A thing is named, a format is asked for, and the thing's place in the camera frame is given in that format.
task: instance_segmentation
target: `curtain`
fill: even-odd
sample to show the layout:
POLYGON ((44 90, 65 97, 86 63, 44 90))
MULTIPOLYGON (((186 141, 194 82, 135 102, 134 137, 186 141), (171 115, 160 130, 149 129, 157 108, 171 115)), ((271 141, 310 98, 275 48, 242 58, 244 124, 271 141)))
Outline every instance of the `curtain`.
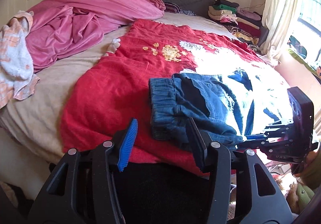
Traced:
POLYGON ((277 65, 277 58, 290 38, 294 22, 298 20, 301 0, 266 0, 262 24, 270 31, 261 51, 272 64, 277 65))

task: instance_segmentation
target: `pink blanket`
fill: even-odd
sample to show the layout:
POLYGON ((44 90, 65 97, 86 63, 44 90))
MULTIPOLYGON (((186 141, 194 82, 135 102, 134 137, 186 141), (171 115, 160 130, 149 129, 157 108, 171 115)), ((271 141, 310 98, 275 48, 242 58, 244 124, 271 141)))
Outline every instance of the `pink blanket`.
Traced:
POLYGON ((103 35, 136 19, 164 15, 161 0, 44 0, 33 11, 26 45, 34 71, 101 42, 103 35))

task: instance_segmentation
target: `silver bolt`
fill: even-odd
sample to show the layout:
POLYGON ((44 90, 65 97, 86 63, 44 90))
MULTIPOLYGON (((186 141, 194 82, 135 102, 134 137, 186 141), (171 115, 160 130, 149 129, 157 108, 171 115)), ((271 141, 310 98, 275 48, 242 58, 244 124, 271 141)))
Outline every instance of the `silver bolt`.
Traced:
POLYGON ((108 147, 111 147, 113 145, 113 143, 111 141, 106 141, 103 143, 103 146, 108 148, 108 147))
POLYGON ((255 152, 254 152, 253 150, 251 150, 251 149, 246 150, 246 153, 247 153, 248 155, 250 155, 250 156, 253 156, 253 155, 255 154, 255 152))
POLYGON ((211 146, 212 146, 213 148, 219 148, 219 147, 220 147, 220 144, 219 144, 219 142, 211 142, 211 146))
POLYGON ((71 148, 69 151, 68 151, 68 154, 69 155, 74 155, 76 154, 77 150, 75 148, 71 148))

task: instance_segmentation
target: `mattress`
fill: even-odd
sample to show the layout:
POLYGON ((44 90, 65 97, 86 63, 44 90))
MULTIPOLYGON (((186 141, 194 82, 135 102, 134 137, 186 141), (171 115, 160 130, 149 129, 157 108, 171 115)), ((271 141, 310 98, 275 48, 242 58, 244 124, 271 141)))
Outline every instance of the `mattress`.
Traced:
MULTIPOLYGON (((223 26, 199 16, 165 13, 157 22, 188 25, 192 29, 236 39, 223 26)), ((40 81, 36 85, 35 94, 23 101, 10 100, 0 110, 0 125, 34 154, 57 163, 63 156, 63 144, 59 136, 60 116, 73 86, 106 53, 111 41, 125 35, 128 28, 122 27, 106 34, 101 43, 82 53, 58 60, 51 67, 38 72, 40 81)))

